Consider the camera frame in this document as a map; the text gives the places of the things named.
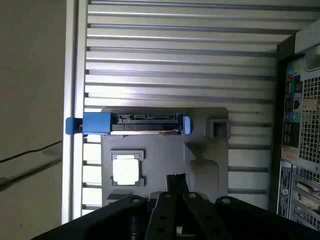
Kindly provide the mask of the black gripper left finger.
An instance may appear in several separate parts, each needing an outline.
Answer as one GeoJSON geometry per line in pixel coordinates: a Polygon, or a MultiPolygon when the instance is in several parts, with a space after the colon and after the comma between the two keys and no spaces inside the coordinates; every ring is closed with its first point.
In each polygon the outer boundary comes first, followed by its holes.
{"type": "Polygon", "coordinates": [[[128,195],[36,236],[37,240],[173,239],[178,175],[166,176],[166,191],[157,200],[128,195]]]}

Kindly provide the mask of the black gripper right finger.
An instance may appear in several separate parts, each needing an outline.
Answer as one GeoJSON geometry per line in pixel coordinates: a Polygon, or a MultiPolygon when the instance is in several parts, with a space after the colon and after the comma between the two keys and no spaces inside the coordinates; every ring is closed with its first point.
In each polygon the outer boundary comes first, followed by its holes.
{"type": "Polygon", "coordinates": [[[231,196],[215,203],[191,192],[186,174],[178,174],[182,199],[205,240],[318,240],[320,233],[231,196]]]}

